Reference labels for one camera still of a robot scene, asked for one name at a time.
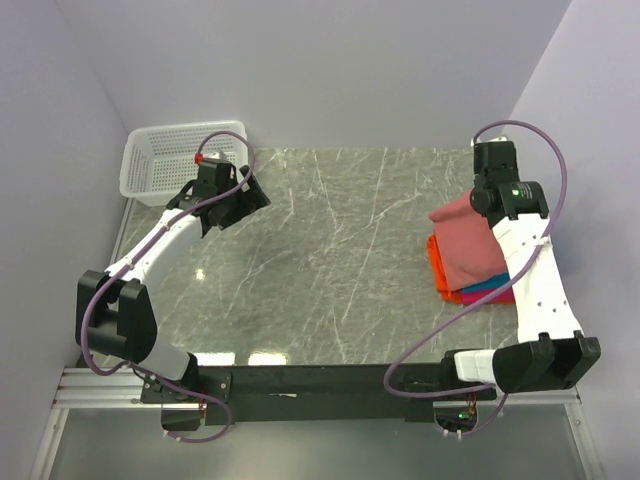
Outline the salmon pink t shirt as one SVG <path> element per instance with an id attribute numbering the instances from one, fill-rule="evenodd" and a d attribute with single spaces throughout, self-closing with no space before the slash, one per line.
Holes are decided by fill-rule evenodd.
<path id="1" fill-rule="evenodd" d="M 507 271 L 487 219 L 471 206 L 471 191 L 433 210 L 428 218 L 450 289 L 460 290 Z"/>

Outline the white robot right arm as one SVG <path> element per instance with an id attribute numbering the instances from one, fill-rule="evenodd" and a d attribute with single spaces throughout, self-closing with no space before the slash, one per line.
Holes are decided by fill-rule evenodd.
<path id="1" fill-rule="evenodd" d="M 573 388 L 601 356 L 597 338 L 576 319 L 548 235 L 551 217 L 542 187 L 519 177 L 516 147 L 508 140 L 478 143 L 471 205 L 488 221 L 515 279 L 517 342 L 495 350 L 449 351 L 439 387 L 460 399 L 474 384 L 505 393 Z"/>

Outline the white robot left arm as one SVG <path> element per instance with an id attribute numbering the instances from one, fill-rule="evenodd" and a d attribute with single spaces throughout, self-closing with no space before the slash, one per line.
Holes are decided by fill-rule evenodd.
<path id="1" fill-rule="evenodd" d="M 78 281 L 75 339 L 85 362 L 98 352 L 164 378 L 176 401 L 200 388 L 196 357 L 159 333 L 151 295 L 181 255 L 213 228 L 224 230 L 269 205 L 250 166 L 223 158 L 197 158 L 195 179 L 167 203 L 148 234 L 103 272 L 86 271 Z"/>

